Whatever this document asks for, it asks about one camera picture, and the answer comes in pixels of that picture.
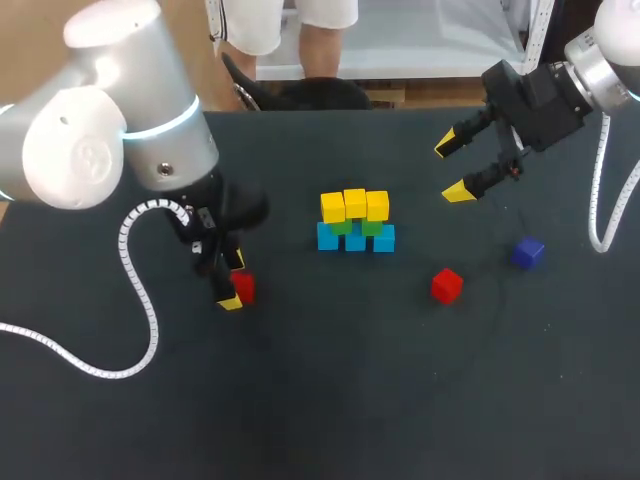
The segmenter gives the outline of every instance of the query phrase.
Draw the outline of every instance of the dark tabletop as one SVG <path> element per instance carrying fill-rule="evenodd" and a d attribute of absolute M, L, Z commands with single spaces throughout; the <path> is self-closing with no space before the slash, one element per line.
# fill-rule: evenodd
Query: dark tabletop
<path fill-rule="evenodd" d="M 601 229 L 640 157 L 639 110 L 613 122 Z M 225 172 L 271 197 L 243 237 L 257 305 L 214 308 L 164 216 L 146 215 L 131 250 L 158 312 L 156 358 L 108 382 L 1 334 L 0 478 L 638 478 L 640 199 L 594 253 L 594 115 L 530 157 L 519 184 L 448 204 L 441 190 L 496 154 L 487 132 L 434 155 L 468 113 L 210 116 Z M 319 195 L 345 187 L 389 191 L 397 253 L 315 250 Z M 116 238 L 147 198 L 127 175 L 90 211 L 12 206 L 0 320 L 102 368 L 136 363 L 148 327 Z M 525 234 L 546 244 L 531 272 L 507 262 Z M 444 267 L 465 278 L 450 307 L 430 297 Z"/>

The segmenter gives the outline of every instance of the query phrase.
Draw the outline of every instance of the green block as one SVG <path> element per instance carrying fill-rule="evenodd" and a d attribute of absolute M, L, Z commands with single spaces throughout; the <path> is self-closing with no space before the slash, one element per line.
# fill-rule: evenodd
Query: green block
<path fill-rule="evenodd" d="M 342 223 L 330 223 L 331 233 L 334 235 L 348 235 L 353 230 L 353 224 L 351 219 L 347 219 L 346 222 Z"/>
<path fill-rule="evenodd" d="M 382 222 L 368 222 L 366 218 L 362 219 L 362 235 L 365 237 L 377 237 L 382 233 Z"/>

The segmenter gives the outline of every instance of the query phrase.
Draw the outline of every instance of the black chair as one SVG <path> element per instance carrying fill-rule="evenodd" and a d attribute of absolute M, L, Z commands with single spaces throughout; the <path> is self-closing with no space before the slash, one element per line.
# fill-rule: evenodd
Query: black chair
<path fill-rule="evenodd" d="M 371 110 L 367 94 L 355 83 L 340 78 L 307 78 L 287 85 L 274 95 L 244 75 L 226 53 L 222 54 L 234 89 L 248 110 Z"/>

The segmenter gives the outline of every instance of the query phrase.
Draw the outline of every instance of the person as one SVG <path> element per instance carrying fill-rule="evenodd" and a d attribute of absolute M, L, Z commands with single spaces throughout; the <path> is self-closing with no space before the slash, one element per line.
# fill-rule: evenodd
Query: person
<path fill-rule="evenodd" d="M 219 110 L 241 110 L 222 53 L 247 77 L 256 79 L 257 57 L 280 45 L 284 0 L 217 0 L 213 77 Z M 336 77 L 343 31 L 358 20 L 358 0 L 296 0 L 302 23 L 298 51 L 306 78 Z"/>

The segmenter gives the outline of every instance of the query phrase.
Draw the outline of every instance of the light blue block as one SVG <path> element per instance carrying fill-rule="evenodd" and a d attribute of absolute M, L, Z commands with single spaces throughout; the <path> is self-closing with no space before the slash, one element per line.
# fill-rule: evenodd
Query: light blue block
<path fill-rule="evenodd" d="M 396 251 L 396 227 L 385 225 L 382 233 L 373 237 L 373 251 L 376 253 L 393 253 Z"/>
<path fill-rule="evenodd" d="M 340 248 L 340 238 L 331 233 L 331 227 L 324 222 L 318 222 L 318 250 L 330 251 Z"/>
<path fill-rule="evenodd" d="M 367 251 L 367 237 L 362 235 L 362 225 L 360 223 L 354 223 L 351 233 L 344 236 L 344 249 L 347 252 Z"/>

